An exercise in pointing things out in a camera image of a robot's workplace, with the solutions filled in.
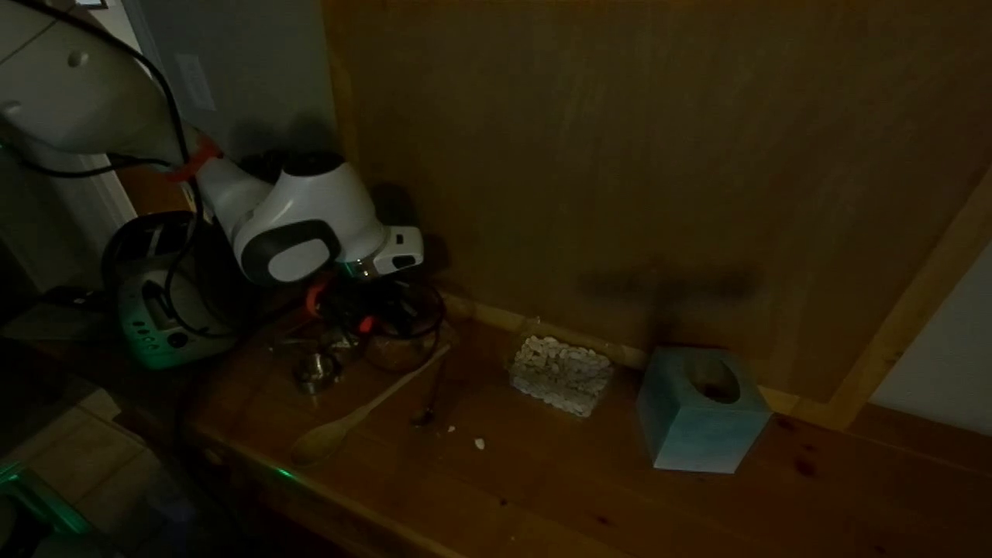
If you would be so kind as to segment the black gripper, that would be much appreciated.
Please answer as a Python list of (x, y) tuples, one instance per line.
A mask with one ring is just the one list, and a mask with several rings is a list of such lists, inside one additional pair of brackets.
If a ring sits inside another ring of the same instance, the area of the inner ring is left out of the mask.
[(332, 273), (306, 290), (304, 311), (347, 348), (420, 342), (446, 320), (441, 290), (423, 270), (374, 278)]

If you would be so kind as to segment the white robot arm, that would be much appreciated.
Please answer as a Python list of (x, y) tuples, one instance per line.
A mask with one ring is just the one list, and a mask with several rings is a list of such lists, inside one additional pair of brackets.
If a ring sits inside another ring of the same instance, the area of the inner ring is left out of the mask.
[(285, 165), (264, 184), (180, 117), (166, 75), (133, 47), (37, 0), (0, 0), (0, 115), (26, 142), (166, 169), (224, 229), (241, 276), (294, 285), (326, 264), (357, 278), (425, 264), (420, 227), (386, 227), (353, 165)]

